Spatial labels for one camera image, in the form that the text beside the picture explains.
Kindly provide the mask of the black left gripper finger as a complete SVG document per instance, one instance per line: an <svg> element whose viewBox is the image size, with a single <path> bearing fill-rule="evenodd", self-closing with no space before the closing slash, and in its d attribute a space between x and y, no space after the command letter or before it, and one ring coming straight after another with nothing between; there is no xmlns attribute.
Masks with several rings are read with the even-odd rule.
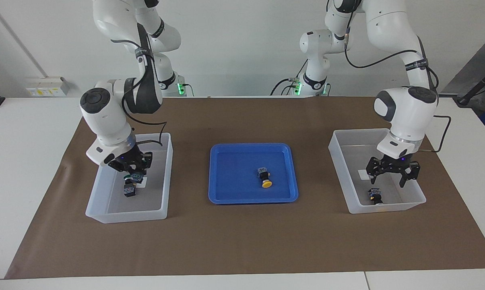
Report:
<svg viewBox="0 0 485 290"><path fill-rule="evenodd" d="M405 183L408 180L416 180L419 171L421 169L421 166L418 162L412 161L408 165L404 165L400 168L400 174L402 175L402 178L400 179L400 187L404 188Z"/></svg>
<svg viewBox="0 0 485 290"><path fill-rule="evenodd" d="M382 160L376 157L371 157L367 166L366 173L369 178L377 178L382 174Z"/></svg>

